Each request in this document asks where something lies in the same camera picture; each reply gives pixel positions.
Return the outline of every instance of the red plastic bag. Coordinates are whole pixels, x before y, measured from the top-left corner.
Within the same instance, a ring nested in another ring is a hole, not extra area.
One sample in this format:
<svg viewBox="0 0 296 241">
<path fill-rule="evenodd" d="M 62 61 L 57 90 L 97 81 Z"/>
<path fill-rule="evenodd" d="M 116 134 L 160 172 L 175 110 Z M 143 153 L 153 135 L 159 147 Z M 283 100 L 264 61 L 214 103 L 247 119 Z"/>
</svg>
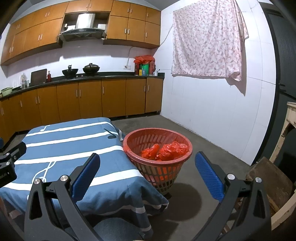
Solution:
<svg viewBox="0 0 296 241">
<path fill-rule="evenodd" d="M 173 141 L 170 144 L 163 145 L 157 158 L 162 161 L 171 161 L 184 156 L 187 152 L 189 152 L 189 146 Z"/>
<path fill-rule="evenodd" d="M 144 157 L 150 160 L 155 160 L 159 147 L 160 146 L 158 144 L 154 144 L 151 148 L 146 148 L 141 152 L 141 157 Z"/>
<path fill-rule="evenodd" d="M 155 62 L 155 58 L 153 56 L 151 56 L 151 55 L 137 56 L 137 57 L 135 57 L 135 60 L 140 61 L 140 63 L 137 63 L 137 64 L 148 64 L 151 61 Z"/>
</svg>

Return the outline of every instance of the silver screw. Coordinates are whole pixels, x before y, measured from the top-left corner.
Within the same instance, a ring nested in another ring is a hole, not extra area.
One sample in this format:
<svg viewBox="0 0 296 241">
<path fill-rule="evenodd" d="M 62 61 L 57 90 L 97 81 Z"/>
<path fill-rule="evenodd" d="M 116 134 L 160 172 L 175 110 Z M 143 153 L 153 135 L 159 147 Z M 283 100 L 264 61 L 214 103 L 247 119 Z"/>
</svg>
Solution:
<svg viewBox="0 0 296 241">
<path fill-rule="evenodd" d="M 68 180 L 68 176 L 67 176 L 67 175 L 63 175 L 63 176 L 61 176 L 60 180 L 61 180 L 62 182 L 65 182 L 65 181 Z"/>
<path fill-rule="evenodd" d="M 39 184 L 39 183 L 40 183 L 40 179 L 39 178 L 34 180 L 34 184 Z"/>
<path fill-rule="evenodd" d="M 233 175 L 233 174 L 228 174 L 227 175 L 227 178 L 229 179 L 229 180 L 234 180 L 235 179 L 235 175 Z"/>
<path fill-rule="evenodd" d="M 262 179 L 259 178 L 259 177 L 256 177 L 256 178 L 255 178 L 255 181 L 258 182 L 258 183 L 261 183 L 261 182 L 262 182 Z"/>
</svg>

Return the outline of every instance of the black countertop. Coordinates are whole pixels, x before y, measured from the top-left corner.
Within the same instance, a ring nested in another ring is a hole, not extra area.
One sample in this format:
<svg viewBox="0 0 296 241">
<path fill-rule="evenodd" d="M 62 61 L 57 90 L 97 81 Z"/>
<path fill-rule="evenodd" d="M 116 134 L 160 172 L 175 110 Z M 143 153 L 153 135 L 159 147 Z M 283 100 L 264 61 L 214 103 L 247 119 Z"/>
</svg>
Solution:
<svg viewBox="0 0 296 241">
<path fill-rule="evenodd" d="M 59 77 L 53 77 L 51 82 L 48 83 L 42 83 L 39 85 L 30 86 L 25 89 L 20 89 L 20 87 L 17 87 L 13 89 L 13 91 L 4 97 L 0 98 L 1 100 L 10 98 L 14 95 L 21 94 L 23 92 L 38 89 L 41 87 L 47 87 L 51 85 L 58 85 L 58 84 L 66 84 L 71 82 L 79 82 L 79 81 L 85 81 L 85 80 L 100 80 L 100 79 L 120 79 L 120 78 L 127 78 L 127 79 L 146 79 L 146 78 L 158 78 L 158 79 L 164 79 L 165 74 L 164 73 L 158 73 L 158 76 L 138 76 L 133 75 L 133 72 L 99 72 L 97 75 L 89 76 L 87 74 L 77 74 L 75 78 L 73 79 L 66 79 L 65 76 L 59 76 Z"/>
</svg>

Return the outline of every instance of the laundry basket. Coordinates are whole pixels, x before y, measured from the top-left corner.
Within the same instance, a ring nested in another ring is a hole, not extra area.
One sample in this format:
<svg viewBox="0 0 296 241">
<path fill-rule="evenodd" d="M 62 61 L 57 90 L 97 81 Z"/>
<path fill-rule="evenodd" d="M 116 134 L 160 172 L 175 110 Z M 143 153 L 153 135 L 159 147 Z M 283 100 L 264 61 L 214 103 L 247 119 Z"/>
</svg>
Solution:
<svg viewBox="0 0 296 241">
<path fill-rule="evenodd" d="M 141 157 L 142 150 L 156 143 L 162 147 L 172 141 L 188 145 L 189 152 L 172 161 L 154 161 Z M 191 156 L 192 144 L 180 133 L 161 128 L 145 128 L 129 133 L 124 138 L 123 150 L 143 177 L 164 195 L 175 182 L 183 163 Z"/>
</svg>

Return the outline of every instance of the pot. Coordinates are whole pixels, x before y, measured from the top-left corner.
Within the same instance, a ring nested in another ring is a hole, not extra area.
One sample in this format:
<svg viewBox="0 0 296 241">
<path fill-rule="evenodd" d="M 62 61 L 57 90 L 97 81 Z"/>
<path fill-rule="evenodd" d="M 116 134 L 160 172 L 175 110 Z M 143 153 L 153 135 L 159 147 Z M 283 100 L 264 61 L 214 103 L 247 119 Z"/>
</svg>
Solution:
<svg viewBox="0 0 296 241">
<path fill-rule="evenodd" d="M 72 69 L 72 65 L 68 65 L 68 69 L 62 70 L 62 72 L 67 79 L 72 79 L 72 78 L 75 78 L 75 75 L 77 74 L 78 69 Z"/>
<path fill-rule="evenodd" d="M 84 66 L 83 71 L 86 74 L 95 74 L 100 70 L 100 67 L 96 64 L 90 63 L 89 65 Z"/>
<path fill-rule="evenodd" d="M 12 92 L 12 87 L 5 88 L 1 90 L 3 97 L 9 95 Z"/>
</svg>

